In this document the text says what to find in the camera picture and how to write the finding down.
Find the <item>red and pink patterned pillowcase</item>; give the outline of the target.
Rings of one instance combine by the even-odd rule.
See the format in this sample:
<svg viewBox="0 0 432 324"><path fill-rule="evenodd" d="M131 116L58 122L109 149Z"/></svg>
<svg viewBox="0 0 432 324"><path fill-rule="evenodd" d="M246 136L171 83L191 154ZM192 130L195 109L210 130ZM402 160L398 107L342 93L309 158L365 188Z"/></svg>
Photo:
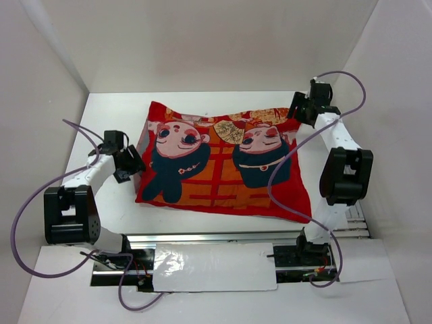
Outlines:
<svg viewBox="0 0 432 324"><path fill-rule="evenodd" d="M300 123L285 107L205 117L152 102L138 142L138 204L307 223Z"/></svg>

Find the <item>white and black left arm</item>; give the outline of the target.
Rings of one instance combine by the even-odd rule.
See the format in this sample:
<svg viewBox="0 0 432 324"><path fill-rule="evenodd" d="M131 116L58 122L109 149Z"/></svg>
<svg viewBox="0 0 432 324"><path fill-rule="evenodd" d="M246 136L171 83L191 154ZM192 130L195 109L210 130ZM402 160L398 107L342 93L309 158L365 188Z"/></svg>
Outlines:
<svg viewBox="0 0 432 324"><path fill-rule="evenodd" d="M59 187L44 192L45 240L51 245L81 245L109 253L118 269L133 261L129 240L124 234L101 225L96 193L110 177L118 184L145 170L136 148L119 130L107 130L97 150L88 154L90 165Z"/></svg>

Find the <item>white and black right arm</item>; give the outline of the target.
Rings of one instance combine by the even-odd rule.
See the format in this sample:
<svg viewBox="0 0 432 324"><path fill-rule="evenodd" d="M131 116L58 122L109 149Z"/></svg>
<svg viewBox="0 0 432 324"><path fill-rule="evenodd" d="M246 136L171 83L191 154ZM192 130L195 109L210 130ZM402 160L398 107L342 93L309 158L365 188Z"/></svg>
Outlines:
<svg viewBox="0 0 432 324"><path fill-rule="evenodd" d="M331 104L330 84L310 81L308 94L296 92L288 113L289 118L324 129L320 136L328 150L319 180L321 199L317 210L296 239L294 256L303 264L327 259L330 230L336 230L345 212L366 194L371 176L373 153L362 149L346 129L340 110Z"/></svg>

